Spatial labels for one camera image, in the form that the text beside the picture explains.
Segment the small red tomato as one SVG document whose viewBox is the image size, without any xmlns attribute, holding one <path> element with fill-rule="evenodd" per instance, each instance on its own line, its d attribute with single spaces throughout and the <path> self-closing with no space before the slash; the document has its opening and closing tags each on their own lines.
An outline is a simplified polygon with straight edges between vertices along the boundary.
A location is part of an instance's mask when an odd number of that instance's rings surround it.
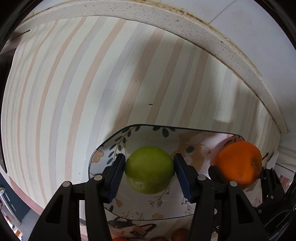
<svg viewBox="0 0 296 241">
<path fill-rule="evenodd" d="M 180 228 L 172 233 L 171 241 L 187 241 L 189 232 L 186 228 Z"/>
</svg>

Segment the green apple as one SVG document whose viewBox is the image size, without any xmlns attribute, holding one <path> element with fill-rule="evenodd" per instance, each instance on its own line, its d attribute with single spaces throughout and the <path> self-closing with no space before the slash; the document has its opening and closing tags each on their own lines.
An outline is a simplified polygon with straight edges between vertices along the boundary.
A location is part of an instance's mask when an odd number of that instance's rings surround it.
<svg viewBox="0 0 296 241">
<path fill-rule="evenodd" d="M 134 190 L 152 195 L 170 185 L 175 175 L 174 163 L 166 151 L 157 147 L 142 147 L 128 157 L 125 175 Z"/>
</svg>

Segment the floral oval plate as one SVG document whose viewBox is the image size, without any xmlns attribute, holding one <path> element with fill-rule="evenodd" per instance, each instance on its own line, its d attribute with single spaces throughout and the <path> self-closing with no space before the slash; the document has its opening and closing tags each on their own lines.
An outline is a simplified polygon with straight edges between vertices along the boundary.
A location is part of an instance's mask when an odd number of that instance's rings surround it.
<svg viewBox="0 0 296 241">
<path fill-rule="evenodd" d="M 88 167 L 89 178 L 101 174 L 114 163 L 118 154 L 128 158 L 139 148 L 153 146 L 170 156 L 182 154 L 188 165 L 198 174 L 208 175 L 215 156 L 227 145 L 243 141 L 233 133 L 215 132 L 173 126 L 136 124 L 122 128 L 106 139 L 93 152 Z M 131 220 L 158 220 L 192 215 L 195 205 L 184 196 L 177 177 L 155 194 L 142 194 L 134 190 L 123 176 L 116 197 L 106 209 L 114 215 Z"/>
</svg>

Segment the striped cat table mat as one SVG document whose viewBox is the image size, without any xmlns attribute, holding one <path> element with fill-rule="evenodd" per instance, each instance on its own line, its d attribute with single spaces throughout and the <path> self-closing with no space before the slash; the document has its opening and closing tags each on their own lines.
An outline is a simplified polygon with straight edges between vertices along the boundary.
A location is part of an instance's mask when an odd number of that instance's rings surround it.
<svg viewBox="0 0 296 241">
<path fill-rule="evenodd" d="M 280 142 L 261 101 L 215 57 L 159 28 L 95 16 L 21 40 L 1 132 L 11 184 L 38 213 L 64 181 L 85 182 L 142 146 L 181 153 L 207 174 L 230 143 L 272 154 Z"/>
</svg>

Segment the large orange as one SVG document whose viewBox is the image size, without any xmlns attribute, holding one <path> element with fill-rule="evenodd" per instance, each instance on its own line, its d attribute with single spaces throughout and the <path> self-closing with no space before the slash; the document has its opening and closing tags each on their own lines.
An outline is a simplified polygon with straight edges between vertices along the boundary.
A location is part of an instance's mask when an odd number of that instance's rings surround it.
<svg viewBox="0 0 296 241">
<path fill-rule="evenodd" d="M 251 186 L 262 170 L 262 155 L 252 143 L 233 142 L 225 146 L 211 162 L 225 181 L 235 181 L 241 189 Z"/>
</svg>

